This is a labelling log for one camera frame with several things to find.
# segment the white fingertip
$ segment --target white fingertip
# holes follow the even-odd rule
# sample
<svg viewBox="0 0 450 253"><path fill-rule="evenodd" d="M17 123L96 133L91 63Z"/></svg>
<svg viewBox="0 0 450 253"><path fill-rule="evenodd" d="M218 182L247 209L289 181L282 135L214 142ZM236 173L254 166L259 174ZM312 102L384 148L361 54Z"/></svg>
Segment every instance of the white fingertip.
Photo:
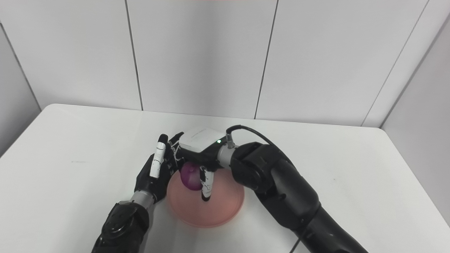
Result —
<svg viewBox="0 0 450 253"><path fill-rule="evenodd" d="M202 181L202 194L206 198L211 197L212 192L212 183L214 181L214 172L209 172L204 170L205 173L205 181Z"/></svg>
<svg viewBox="0 0 450 253"><path fill-rule="evenodd" d="M155 155L153 156L152 166L150 167L150 176L159 178L159 170L164 160L164 153L166 152L166 145L162 142L158 142L156 146Z"/></svg>

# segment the black cable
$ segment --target black cable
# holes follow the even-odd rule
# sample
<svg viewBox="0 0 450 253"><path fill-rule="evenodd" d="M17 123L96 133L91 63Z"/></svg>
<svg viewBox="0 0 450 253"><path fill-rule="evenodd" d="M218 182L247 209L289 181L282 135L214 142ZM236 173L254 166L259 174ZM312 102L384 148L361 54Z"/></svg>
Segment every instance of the black cable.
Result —
<svg viewBox="0 0 450 253"><path fill-rule="evenodd" d="M292 249L291 249L291 251L289 251L289 253L293 253L299 243L300 243L300 238L298 238L297 242L295 242L294 247L292 247Z"/></svg>
<svg viewBox="0 0 450 253"><path fill-rule="evenodd" d="M250 127L248 127L248 126L243 126L243 125L234 125L234 126L228 127L228 129L226 130L226 133L229 134L229 135L231 135L231 132L233 132L234 130L238 130L238 129L244 129L244 130L247 130L247 131L252 132L252 133L254 133L255 135L259 136L261 139L263 139L265 142L267 142L267 144L272 145L272 146L274 146L276 149L278 149L278 150L281 152L281 154L284 156L284 158L286 159L286 161L287 161L288 163L290 163L292 166L294 166L294 164L291 162L291 160L284 154L284 152L283 152L281 149L279 149L279 148L277 147L277 145L275 145L275 143L273 143L272 141L270 141L267 137L265 137L263 134L261 134L260 132L256 131L256 130L253 129L253 128L250 128Z"/></svg>

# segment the purple ball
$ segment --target purple ball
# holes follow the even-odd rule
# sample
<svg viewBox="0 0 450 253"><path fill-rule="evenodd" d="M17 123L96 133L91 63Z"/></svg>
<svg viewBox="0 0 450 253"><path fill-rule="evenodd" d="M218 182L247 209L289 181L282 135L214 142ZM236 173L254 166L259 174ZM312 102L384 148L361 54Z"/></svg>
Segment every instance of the purple ball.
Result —
<svg viewBox="0 0 450 253"><path fill-rule="evenodd" d="M183 185L185 185L189 190L202 189L199 165L192 162L186 162L181 168L180 176L181 182L183 182Z"/></svg>

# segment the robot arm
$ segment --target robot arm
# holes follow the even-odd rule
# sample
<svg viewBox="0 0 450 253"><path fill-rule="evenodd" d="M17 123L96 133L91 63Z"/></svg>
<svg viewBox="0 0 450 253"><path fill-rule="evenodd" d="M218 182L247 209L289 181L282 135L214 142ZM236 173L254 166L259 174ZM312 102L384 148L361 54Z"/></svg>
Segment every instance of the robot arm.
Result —
<svg viewBox="0 0 450 253"><path fill-rule="evenodd" d="M149 157L137 176L133 196L114 205L92 253L139 252L145 234L151 228L152 206L166 196L171 176L184 163L184 159L176 157L178 139L182 134L175 135L168 142L167 136L161 135L165 138L160 137L155 154Z"/></svg>
<svg viewBox="0 0 450 253"><path fill-rule="evenodd" d="M249 130L268 144L252 142L236 146L231 132L237 129ZM322 208L314 189L270 140L240 125L230 127L225 137L217 133L213 138L208 133L208 137L202 138L206 132L196 129L180 138L181 154L190 161L209 166L212 172L218 167L231 169L234 180L252 189L274 219L292 230L312 253L367 253ZM208 139L210 145L203 150L192 148L196 145L185 145L193 143L192 136Z"/></svg>

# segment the white table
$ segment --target white table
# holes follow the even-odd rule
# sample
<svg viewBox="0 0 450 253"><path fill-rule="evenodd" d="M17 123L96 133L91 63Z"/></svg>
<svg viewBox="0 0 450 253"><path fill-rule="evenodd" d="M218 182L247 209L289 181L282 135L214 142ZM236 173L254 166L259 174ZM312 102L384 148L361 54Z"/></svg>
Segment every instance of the white table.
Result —
<svg viewBox="0 0 450 253"><path fill-rule="evenodd" d="M61 104L45 108L0 158L0 252L90 252L161 133L234 124L275 142L370 253L450 252L448 225L380 129ZM258 138L237 131L234 140ZM246 189L240 213L212 229L184 224L162 201L145 251L287 253L295 240ZM296 252L308 251L300 244Z"/></svg>

